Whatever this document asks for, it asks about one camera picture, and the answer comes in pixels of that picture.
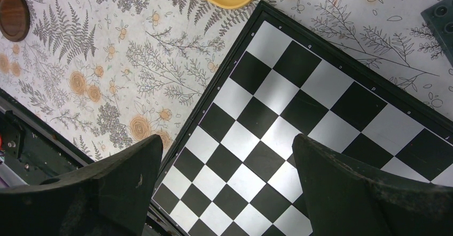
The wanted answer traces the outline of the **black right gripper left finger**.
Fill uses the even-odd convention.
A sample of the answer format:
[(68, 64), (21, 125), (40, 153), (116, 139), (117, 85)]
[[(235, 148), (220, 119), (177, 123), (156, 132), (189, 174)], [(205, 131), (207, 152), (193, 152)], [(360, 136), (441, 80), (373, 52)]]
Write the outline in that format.
[(141, 235), (163, 154), (152, 135), (38, 185), (1, 190), (1, 235)]

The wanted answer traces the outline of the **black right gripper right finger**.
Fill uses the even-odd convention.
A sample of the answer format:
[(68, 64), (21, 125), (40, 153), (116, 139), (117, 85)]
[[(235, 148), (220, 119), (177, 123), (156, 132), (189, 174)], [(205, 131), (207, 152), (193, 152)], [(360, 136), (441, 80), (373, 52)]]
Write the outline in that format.
[(452, 188), (393, 175), (303, 135), (292, 144), (314, 235), (452, 235)]

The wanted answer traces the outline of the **dark wood grain coaster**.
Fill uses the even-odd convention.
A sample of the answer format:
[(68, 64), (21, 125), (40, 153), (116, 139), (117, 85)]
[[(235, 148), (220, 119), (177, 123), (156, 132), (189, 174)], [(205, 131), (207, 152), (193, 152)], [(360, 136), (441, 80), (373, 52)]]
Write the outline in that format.
[(30, 29), (30, 13), (26, 0), (1, 0), (1, 33), (11, 42), (26, 38)]

